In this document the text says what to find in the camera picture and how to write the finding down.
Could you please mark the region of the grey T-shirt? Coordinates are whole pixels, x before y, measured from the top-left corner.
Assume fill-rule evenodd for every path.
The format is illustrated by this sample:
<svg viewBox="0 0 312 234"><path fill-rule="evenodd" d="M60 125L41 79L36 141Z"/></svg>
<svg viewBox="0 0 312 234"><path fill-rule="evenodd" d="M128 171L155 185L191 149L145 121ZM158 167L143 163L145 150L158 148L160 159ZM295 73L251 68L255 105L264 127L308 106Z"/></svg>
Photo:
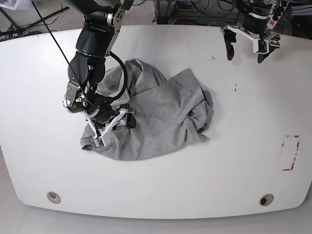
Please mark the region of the grey T-shirt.
<svg viewBox="0 0 312 234"><path fill-rule="evenodd" d="M125 62L127 89L113 107L128 104L135 110L136 126L118 126L111 143L97 147L86 126L81 148L114 160L146 160L175 152L188 144L205 142L203 132L213 113L211 94L203 90L190 69L165 78L139 59Z"/></svg>

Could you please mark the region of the aluminium frame base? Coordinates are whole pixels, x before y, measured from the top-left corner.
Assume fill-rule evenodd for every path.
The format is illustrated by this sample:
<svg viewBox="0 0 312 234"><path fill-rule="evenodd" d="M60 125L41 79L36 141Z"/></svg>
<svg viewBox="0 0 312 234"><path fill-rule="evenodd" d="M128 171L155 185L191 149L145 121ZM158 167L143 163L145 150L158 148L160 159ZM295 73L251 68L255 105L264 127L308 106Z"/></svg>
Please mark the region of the aluminium frame base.
<svg viewBox="0 0 312 234"><path fill-rule="evenodd" d="M208 20L194 8L200 7L200 0L153 0L155 18L158 25L186 24L207 26Z"/></svg>

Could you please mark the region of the white power strip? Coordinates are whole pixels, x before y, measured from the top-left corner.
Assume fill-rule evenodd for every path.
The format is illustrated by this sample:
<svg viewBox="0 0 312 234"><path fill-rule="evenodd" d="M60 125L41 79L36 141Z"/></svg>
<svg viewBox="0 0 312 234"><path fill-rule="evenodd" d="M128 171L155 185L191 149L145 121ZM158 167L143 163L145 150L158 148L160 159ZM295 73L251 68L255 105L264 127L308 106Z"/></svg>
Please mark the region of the white power strip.
<svg viewBox="0 0 312 234"><path fill-rule="evenodd" d="M276 0L273 3L269 14L267 29L273 30L275 28L288 5L289 3L284 0Z"/></svg>

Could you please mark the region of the red tape rectangle marking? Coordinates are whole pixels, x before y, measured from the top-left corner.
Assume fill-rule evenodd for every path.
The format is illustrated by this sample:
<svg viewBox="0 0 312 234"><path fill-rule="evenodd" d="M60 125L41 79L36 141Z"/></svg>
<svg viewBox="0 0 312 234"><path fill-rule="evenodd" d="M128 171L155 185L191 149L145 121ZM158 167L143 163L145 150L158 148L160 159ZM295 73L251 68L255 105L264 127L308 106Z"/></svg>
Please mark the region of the red tape rectangle marking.
<svg viewBox="0 0 312 234"><path fill-rule="evenodd" d="M287 172L292 171L294 168L295 160L297 157L300 144L299 135L285 135L281 144L279 170Z"/></svg>

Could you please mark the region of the black tripod stand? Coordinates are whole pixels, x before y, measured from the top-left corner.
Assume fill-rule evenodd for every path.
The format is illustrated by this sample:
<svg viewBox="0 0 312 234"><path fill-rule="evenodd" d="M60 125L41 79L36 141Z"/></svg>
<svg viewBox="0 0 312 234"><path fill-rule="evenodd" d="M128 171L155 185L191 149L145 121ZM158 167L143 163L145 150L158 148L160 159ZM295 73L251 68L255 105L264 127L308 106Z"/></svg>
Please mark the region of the black tripod stand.
<svg viewBox="0 0 312 234"><path fill-rule="evenodd" d="M35 11L35 20L28 23L26 17L22 18L22 22L18 23L17 18L10 16L4 8L0 8L0 16L4 17L5 20L10 24L6 30L0 30L0 40L6 41L10 39L20 38L24 36L30 36L35 34L40 34L39 31L30 31L31 29L39 26L44 26L45 24L53 24L60 16L62 16L70 8L68 6L63 7L49 15L43 16L43 13L40 13L41 17Z"/></svg>

